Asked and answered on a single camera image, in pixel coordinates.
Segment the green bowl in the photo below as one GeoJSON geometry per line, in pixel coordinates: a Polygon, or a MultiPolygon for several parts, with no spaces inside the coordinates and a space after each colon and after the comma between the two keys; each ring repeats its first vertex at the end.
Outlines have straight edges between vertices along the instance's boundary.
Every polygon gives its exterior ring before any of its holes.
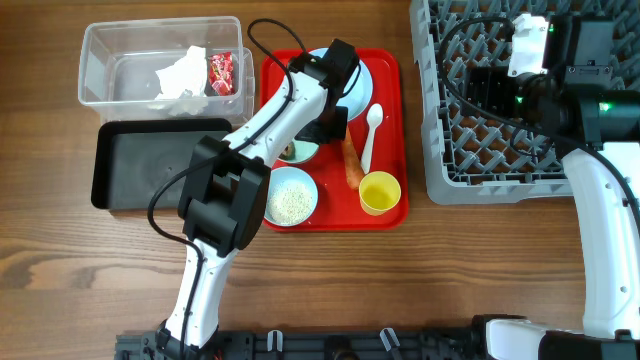
{"type": "Polygon", "coordinates": [[[295,158],[289,161],[282,161],[288,164],[302,164],[312,159],[319,150],[319,145],[314,142],[307,142],[294,139],[295,158]]]}

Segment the orange carrot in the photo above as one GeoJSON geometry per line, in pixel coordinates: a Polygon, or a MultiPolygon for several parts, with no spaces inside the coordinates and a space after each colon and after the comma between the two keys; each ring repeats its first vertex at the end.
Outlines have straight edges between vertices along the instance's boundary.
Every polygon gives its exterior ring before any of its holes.
{"type": "Polygon", "coordinates": [[[341,150],[344,159],[347,184],[352,190],[357,190],[365,174],[355,150],[349,128],[346,128],[345,138],[341,142],[341,150]]]}

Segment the brown food scrap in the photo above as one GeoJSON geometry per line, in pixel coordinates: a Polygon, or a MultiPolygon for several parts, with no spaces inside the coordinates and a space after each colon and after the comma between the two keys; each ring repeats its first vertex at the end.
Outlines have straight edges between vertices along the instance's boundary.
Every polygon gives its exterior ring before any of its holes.
{"type": "Polygon", "coordinates": [[[295,144],[290,142],[283,152],[279,155],[279,159],[282,161],[289,161],[295,158],[295,144]]]}

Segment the light blue bowl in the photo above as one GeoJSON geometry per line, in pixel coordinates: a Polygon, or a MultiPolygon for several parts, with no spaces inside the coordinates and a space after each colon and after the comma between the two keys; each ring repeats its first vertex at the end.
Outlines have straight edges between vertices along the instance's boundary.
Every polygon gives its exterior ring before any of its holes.
{"type": "MultiPolygon", "coordinates": [[[[312,179],[312,177],[306,173],[305,171],[296,168],[296,167],[280,167],[277,168],[275,170],[273,170],[271,172],[271,178],[270,178],[270,183],[269,183],[269,188],[268,188],[268,196],[267,196],[267,202],[269,200],[269,197],[272,195],[272,193],[274,192],[275,188],[286,181],[300,181],[302,183],[304,183],[312,192],[312,194],[314,195],[314,209],[312,211],[312,213],[301,223],[297,224],[297,225],[301,225],[302,223],[304,223],[306,220],[308,220],[311,215],[314,213],[317,204],[318,204],[318,189],[317,189],[317,185],[314,182],[314,180],[312,179]]],[[[265,214],[264,214],[264,220],[274,226],[279,226],[276,225],[275,223],[272,222],[272,220],[268,217],[267,212],[265,210],[265,214]]]]}

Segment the yellow plastic cup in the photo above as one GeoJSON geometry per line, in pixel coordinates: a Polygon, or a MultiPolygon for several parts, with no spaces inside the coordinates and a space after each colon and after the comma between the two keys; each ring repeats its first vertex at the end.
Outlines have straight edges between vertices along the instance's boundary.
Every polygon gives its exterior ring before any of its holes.
{"type": "Polygon", "coordinates": [[[390,173],[374,171],[361,180],[358,193],[363,211],[371,216],[380,216],[400,202],[402,189],[390,173]]]}

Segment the white rice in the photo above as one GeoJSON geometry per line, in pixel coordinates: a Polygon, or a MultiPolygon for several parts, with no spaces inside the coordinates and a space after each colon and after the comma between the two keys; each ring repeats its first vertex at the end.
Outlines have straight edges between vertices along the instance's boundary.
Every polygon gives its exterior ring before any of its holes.
{"type": "Polygon", "coordinates": [[[279,184],[267,202],[267,215],[279,226],[294,226],[303,222],[314,209],[314,195],[300,181],[279,184]]]}

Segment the red snack wrapper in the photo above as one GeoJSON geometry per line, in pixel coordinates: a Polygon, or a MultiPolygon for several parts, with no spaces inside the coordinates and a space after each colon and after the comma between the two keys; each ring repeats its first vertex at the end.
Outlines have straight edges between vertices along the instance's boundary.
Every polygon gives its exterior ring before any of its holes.
{"type": "Polygon", "coordinates": [[[213,54],[208,58],[208,81],[213,91],[219,96],[235,93],[234,64],[231,52],[213,54]]]}

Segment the white napkin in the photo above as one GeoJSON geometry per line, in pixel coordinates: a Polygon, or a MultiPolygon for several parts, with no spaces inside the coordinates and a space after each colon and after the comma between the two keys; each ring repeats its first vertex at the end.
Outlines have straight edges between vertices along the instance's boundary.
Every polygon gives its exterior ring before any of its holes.
{"type": "Polygon", "coordinates": [[[208,81],[206,49],[190,46],[186,55],[173,65],[156,71],[160,93],[149,106],[166,110],[170,116],[201,115],[207,107],[208,81]]]}

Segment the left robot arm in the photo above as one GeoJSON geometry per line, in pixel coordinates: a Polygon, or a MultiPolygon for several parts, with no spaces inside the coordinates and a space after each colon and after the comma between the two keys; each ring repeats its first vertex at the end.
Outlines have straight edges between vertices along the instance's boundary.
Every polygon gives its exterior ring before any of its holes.
{"type": "Polygon", "coordinates": [[[236,255],[261,226],[272,167],[293,140],[327,144],[344,139],[348,111],[339,106],[359,67],[354,46],[334,40],[322,56],[302,52],[284,65],[283,82],[241,128],[221,140],[203,137],[187,169],[152,196],[184,183],[178,242],[187,259],[172,314],[156,333],[158,351],[168,359],[211,359],[219,327],[221,295],[236,255]]]}

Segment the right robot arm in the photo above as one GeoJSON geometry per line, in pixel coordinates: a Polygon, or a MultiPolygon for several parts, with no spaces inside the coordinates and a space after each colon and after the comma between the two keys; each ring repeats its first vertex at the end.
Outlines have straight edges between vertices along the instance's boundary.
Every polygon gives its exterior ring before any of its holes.
{"type": "Polygon", "coordinates": [[[639,355],[639,95],[612,85],[614,23],[597,15],[504,20],[505,67],[470,70],[466,115],[549,138],[579,219],[585,310],[579,331],[529,320],[475,320],[490,359],[635,359],[639,355]]]}

